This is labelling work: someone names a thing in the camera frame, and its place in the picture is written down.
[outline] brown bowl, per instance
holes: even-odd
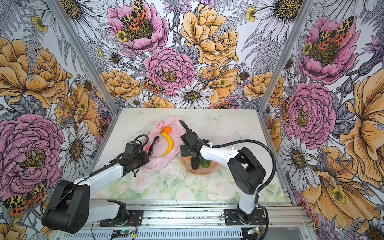
[[[214,170],[216,170],[218,167],[220,167],[220,163],[210,161],[209,167],[204,168],[201,165],[197,170],[193,170],[191,166],[191,159],[192,157],[180,157],[180,163],[185,167],[187,172],[193,175],[200,175],[200,176],[207,176],[211,174]]]

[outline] yellow flower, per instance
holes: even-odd
[[[304,46],[304,48],[303,48],[303,54],[304,54],[304,55],[308,55],[308,54],[310,53],[311,49],[312,49],[312,43],[309,42],[309,43],[307,43],[307,44]]]
[[[31,17],[31,20],[32,20],[33,24],[36,25],[36,27],[37,27],[37,29],[39,31],[44,31],[46,33],[48,32],[48,28],[43,25],[43,22],[41,21],[41,18],[33,16],[33,17]]]
[[[122,43],[128,40],[124,31],[119,30],[118,33],[116,33],[116,37],[119,40],[119,42],[122,42]]]
[[[238,32],[225,31],[220,36],[213,36],[226,22],[227,18],[218,15],[209,5],[200,4],[198,16],[191,11],[184,15],[180,34],[188,40],[185,45],[199,49],[200,63],[224,66],[236,55]]]
[[[236,90],[236,83],[240,83],[240,78],[237,75],[237,68],[222,68],[210,65],[202,67],[196,75],[208,82],[206,89],[213,89],[213,95],[210,96],[211,105],[224,101],[229,95],[230,91],[233,93]]]
[[[280,123],[280,118],[277,118],[276,116],[274,118],[270,117],[266,121],[269,136],[272,138],[272,143],[276,151],[280,148],[282,138]]]
[[[25,240],[26,227],[15,223],[12,228],[7,223],[0,223],[0,239]]]
[[[362,234],[369,228],[369,220],[379,219],[380,211],[376,205],[363,195],[372,196],[374,192],[364,191],[360,182],[353,181],[356,171],[352,162],[335,147],[322,146],[319,149],[321,170],[315,171],[320,179],[317,189],[301,192],[310,207],[329,221],[337,215],[336,226],[344,228],[353,223],[355,218],[361,218],[362,225],[358,233]]]
[[[384,181],[384,69],[358,81],[354,89],[354,105],[346,102],[356,114],[355,126],[347,135],[340,135],[345,153],[353,158],[353,169],[359,178],[376,188]]]
[[[157,95],[154,95],[152,98],[149,98],[149,103],[144,102],[144,108],[175,108],[173,104],[166,98],[160,98]]]
[[[100,48],[97,49],[97,53],[99,54],[99,56],[104,59],[104,53],[101,51]]]
[[[60,98],[58,106],[55,108],[56,123],[58,125],[72,125],[78,129],[81,122],[88,124],[88,130],[96,136],[99,121],[97,119],[96,105],[87,96],[84,88],[76,85],[76,89],[71,88],[70,96]]]
[[[140,96],[142,94],[140,82],[123,71],[105,71],[101,74],[101,79],[104,81],[104,84],[113,99],[115,99],[116,96],[119,96],[129,100],[131,97]],[[96,91],[96,94],[99,98],[103,98],[99,89]]]
[[[58,97],[68,93],[67,73],[48,49],[38,46],[36,67],[28,76],[25,49],[29,47],[21,39],[10,43],[0,38],[0,96],[11,96],[8,104],[18,102],[23,94],[34,96],[43,103],[43,108],[49,108]]]
[[[249,20],[250,22],[253,22],[256,18],[254,17],[255,13],[257,12],[255,7],[248,7],[247,8],[247,15],[245,18]]]
[[[272,71],[267,72],[266,74],[259,74],[258,76],[254,76],[250,79],[251,84],[244,86],[244,97],[252,97],[257,98],[258,96],[263,96],[265,90],[269,84],[269,81],[272,77]],[[280,100],[283,98],[283,77],[279,77],[279,81],[277,82],[275,88],[273,89],[273,93],[269,102],[272,104],[274,108],[276,108],[280,104]]]

